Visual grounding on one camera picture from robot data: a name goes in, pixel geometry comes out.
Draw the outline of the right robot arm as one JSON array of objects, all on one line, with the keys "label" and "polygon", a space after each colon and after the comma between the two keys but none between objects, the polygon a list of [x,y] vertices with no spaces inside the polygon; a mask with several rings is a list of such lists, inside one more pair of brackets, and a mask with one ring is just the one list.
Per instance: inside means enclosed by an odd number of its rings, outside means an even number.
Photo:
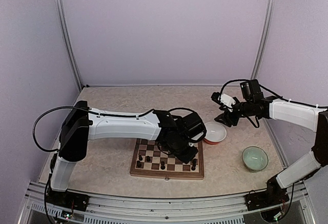
[{"label": "right robot arm", "polygon": [[212,94],[212,101],[219,104],[223,111],[215,118],[216,122],[232,127],[238,124],[240,118],[265,118],[286,121],[310,129],[316,134],[310,152],[267,181],[262,201],[272,206],[290,185],[311,177],[327,166],[327,107],[285,99],[275,92],[265,97],[263,91],[266,88],[256,79],[239,79],[238,82],[243,101],[224,94],[222,90]]}]

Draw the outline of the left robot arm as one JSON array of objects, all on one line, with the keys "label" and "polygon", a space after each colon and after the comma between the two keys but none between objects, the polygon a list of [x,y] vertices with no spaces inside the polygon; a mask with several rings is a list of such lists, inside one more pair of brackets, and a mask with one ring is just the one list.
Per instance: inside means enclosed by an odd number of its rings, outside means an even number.
[{"label": "left robot arm", "polygon": [[151,109],[145,113],[103,111],[79,101],[64,120],[59,136],[59,152],[52,167],[51,196],[61,206],[68,205],[72,195],[68,183],[77,162],[87,155],[90,140],[103,138],[136,138],[156,141],[183,163],[190,162],[207,130],[197,112],[186,116],[172,111]]}]

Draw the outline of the wooden chess board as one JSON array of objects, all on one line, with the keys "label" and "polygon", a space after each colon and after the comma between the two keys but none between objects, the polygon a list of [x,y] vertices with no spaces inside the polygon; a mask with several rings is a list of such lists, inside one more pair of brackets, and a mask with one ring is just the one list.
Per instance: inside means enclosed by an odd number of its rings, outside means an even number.
[{"label": "wooden chess board", "polygon": [[[156,142],[137,139],[130,166],[130,175],[148,178],[202,180],[204,179],[202,143],[197,143],[195,147],[198,149],[198,153],[194,157],[197,159],[197,164],[195,171],[192,171],[192,161],[184,164],[173,154],[170,155],[167,149],[158,148]],[[146,156],[150,156],[150,162],[146,162]],[[138,160],[142,162],[141,168],[136,166]],[[160,168],[162,161],[165,162],[166,168],[164,170]]]}]

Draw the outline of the white and orange bowl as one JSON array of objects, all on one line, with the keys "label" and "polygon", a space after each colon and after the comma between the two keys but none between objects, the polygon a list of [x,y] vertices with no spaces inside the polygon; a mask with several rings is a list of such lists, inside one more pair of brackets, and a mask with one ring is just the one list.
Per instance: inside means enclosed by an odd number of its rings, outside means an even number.
[{"label": "white and orange bowl", "polygon": [[227,136],[225,127],[220,123],[210,121],[205,123],[205,127],[207,133],[203,140],[210,145],[222,142]]}]

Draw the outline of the dark pawn front centre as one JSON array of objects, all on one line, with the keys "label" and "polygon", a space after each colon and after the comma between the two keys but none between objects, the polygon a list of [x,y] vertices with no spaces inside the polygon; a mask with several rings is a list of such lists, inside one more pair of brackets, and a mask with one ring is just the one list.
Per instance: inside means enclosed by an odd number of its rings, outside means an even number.
[{"label": "dark pawn front centre", "polygon": [[164,161],[162,161],[161,162],[161,166],[160,166],[160,168],[162,169],[162,170],[164,170],[166,167],[165,167],[165,162]]}]

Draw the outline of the green glass bowl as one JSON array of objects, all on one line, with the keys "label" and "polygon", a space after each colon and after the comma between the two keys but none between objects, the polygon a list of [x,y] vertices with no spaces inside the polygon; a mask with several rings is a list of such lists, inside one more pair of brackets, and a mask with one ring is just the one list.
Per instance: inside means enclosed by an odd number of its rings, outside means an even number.
[{"label": "green glass bowl", "polygon": [[257,146],[250,146],[243,150],[242,161],[244,166],[251,172],[264,170],[269,164],[266,152]]}]

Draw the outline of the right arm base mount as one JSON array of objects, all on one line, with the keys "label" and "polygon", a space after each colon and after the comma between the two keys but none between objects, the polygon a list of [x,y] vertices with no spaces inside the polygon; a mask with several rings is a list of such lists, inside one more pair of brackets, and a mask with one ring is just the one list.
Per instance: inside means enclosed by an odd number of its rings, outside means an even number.
[{"label": "right arm base mount", "polygon": [[274,190],[272,188],[260,192],[250,191],[244,199],[248,211],[279,205],[290,200],[286,189]]}]

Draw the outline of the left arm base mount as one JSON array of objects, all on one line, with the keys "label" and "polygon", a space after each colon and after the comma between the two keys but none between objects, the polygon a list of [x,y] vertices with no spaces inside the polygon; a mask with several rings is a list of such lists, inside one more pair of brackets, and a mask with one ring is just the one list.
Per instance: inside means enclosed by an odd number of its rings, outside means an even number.
[{"label": "left arm base mount", "polygon": [[70,191],[58,192],[50,190],[46,193],[46,202],[55,206],[85,212],[90,196]]}]

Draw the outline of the right aluminium post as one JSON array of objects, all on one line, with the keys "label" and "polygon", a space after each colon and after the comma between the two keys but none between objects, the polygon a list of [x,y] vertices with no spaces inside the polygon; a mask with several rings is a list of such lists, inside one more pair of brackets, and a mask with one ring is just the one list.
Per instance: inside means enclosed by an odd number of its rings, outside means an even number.
[{"label": "right aluminium post", "polygon": [[263,60],[263,55],[266,47],[266,43],[269,36],[271,20],[274,13],[275,0],[268,0],[266,6],[266,12],[264,17],[263,28],[261,32],[260,42],[258,50],[256,53],[255,63],[251,74],[251,79],[256,79],[258,77],[260,66]]}]

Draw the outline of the aluminium post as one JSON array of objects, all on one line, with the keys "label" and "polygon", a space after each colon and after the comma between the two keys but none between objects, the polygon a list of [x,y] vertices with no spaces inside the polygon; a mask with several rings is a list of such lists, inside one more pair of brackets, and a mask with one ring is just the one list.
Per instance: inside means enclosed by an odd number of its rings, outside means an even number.
[{"label": "aluminium post", "polygon": [[260,42],[258,50],[256,53],[255,63],[251,74],[251,79],[256,79],[258,77],[260,66],[263,60],[263,55],[266,47],[266,43],[269,36],[271,20],[274,13],[275,0],[268,0],[266,6],[266,12],[264,17],[263,28],[261,32]]},{"label": "aluminium post", "polygon": [[65,17],[65,10],[64,10],[64,3],[63,0],[55,0],[56,8],[57,8],[57,14],[59,18],[59,23],[60,23],[60,28],[61,28],[61,33],[63,35],[63,40],[66,48],[66,52],[69,58],[69,63],[72,69],[72,73],[74,76],[75,83],[77,85],[77,88],[79,91],[83,89],[83,81],[77,66],[77,62],[74,56],[70,36],[69,36],[69,30],[68,30],[68,25],[66,22],[66,17]]}]

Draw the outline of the aluminium front rail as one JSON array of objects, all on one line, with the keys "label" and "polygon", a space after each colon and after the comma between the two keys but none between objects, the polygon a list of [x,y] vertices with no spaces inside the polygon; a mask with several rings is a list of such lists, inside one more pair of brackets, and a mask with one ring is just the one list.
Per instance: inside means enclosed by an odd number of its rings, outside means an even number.
[{"label": "aluminium front rail", "polygon": [[196,198],[139,198],[88,193],[85,211],[74,211],[64,220],[66,209],[44,204],[45,184],[31,182],[16,223],[32,223],[32,216],[49,215],[62,223],[262,223],[268,208],[248,211],[245,192]]}]

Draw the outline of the left aluminium post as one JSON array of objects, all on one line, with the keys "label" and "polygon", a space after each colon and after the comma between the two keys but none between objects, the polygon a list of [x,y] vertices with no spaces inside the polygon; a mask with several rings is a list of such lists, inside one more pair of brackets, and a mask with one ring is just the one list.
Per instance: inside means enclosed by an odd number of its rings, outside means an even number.
[{"label": "left aluminium post", "polygon": [[60,23],[60,28],[61,28],[61,33],[63,35],[63,40],[66,48],[66,52],[69,58],[69,63],[72,69],[72,73],[74,76],[75,83],[77,85],[77,88],[79,91],[83,89],[83,81],[77,66],[77,62],[74,56],[70,36],[69,36],[69,30],[68,30],[68,25],[66,22],[66,17],[65,17],[65,10],[64,10],[64,3],[63,0],[55,0],[56,8],[57,8],[57,14],[59,18],[59,23]]}]

